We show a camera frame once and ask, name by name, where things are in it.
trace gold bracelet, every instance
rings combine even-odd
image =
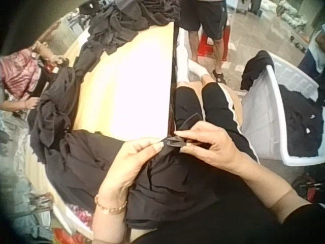
[[[98,203],[98,195],[95,196],[95,203],[98,207],[101,208],[101,211],[106,214],[106,215],[118,215],[120,214],[121,212],[124,211],[124,209],[126,208],[126,205],[127,205],[127,201],[124,202],[124,204],[121,206],[121,207],[116,207],[116,208],[106,208],[106,207],[103,207],[101,206],[99,203]]]

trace black shirt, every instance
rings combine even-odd
[[[173,222],[145,234],[134,244],[149,243],[323,243],[325,209],[305,205],[292,212],[283,225],[272,221],[256,221],[246,217],[237,203],[228,217],[218,209],[218,203],[193,216]]]

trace scissors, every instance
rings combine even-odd
[[[203,143],[199,141],[192,141],[192,142],[186,142],[184,138],[179,136],[173,136],[167,138],[167,145],[172,147],[182,147],[182,146],[199,146],[205,149],[209,149],[211,147],[211,144],[209,143]]]

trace white plastic basket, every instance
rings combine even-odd
[[[287,61],[272,53],[270,55],[275,73],[268,65],[242,100],[242,132],[260,158],[282,160],[289,166],[324,163],[325,155],[298,158],[288,154],[285,115],[278,86],[282,84],[316,100],[318,84]]]

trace red plastic stool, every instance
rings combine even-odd
[[[222,61],[227,61],[227,55],[228,55],[228,43],[230,38],[230,23],[227,21],[227,26],[224,29],[223,32],[223,56]],[[213,46],[208,44],[208,36],[205,34],[204,31],[202,31],[200,44],[198,48],[198,56],[212,56],[213,53]]]

